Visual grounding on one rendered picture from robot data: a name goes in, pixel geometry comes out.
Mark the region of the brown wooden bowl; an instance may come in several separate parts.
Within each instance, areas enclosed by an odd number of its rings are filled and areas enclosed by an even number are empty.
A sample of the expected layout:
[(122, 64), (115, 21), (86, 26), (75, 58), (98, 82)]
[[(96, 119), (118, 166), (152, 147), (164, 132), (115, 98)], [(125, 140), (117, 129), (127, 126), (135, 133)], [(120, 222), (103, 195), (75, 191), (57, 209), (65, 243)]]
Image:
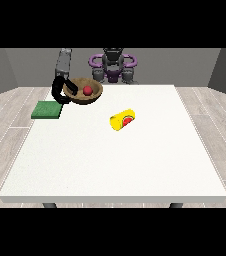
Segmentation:
[[(95, 102), (103, 92), (103, 86), (96, 80), (92, 78), (73, 78), (72, 82), (78, 87), (78, 92), (76, 95), (73, 95), (71, 89), (66, 85), (63, 85), (63, 92), (68, 96), (72, 102), (80, 105), (87, 105)], [(83, 94), (83, 88), (85, 86), (90, 86), (92, 88), (92, 94), (85, 96)]]

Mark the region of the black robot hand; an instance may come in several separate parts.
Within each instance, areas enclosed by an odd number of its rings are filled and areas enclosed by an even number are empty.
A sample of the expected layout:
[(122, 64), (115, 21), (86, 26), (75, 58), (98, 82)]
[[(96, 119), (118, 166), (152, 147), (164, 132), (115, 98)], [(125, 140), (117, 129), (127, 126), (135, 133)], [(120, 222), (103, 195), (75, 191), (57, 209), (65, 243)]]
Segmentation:
[(71, 102), (71, 99), (67, 96), (62, 96), (61, 95), (63, 85), (66, 85), (73, 92), (73, 95), (77, 94), (78, 87), (73, 82), (71, 82), (69, 79), (65, 79), (62, 76), (57, 76), (53, 80), (52, 91), (51, 91), (51, 94), (52, 94), (53, 98), (59, 104), (68, 104), (68, 103)]

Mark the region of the green square pad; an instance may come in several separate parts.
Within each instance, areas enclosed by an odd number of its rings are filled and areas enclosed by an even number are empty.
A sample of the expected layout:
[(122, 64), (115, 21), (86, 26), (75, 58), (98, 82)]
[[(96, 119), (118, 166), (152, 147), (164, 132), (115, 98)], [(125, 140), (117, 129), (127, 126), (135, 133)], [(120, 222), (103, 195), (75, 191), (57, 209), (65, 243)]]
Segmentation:
[(63, 105), (56, 101), (39, 101), (32, 114), (32, 119), (58, 119)]

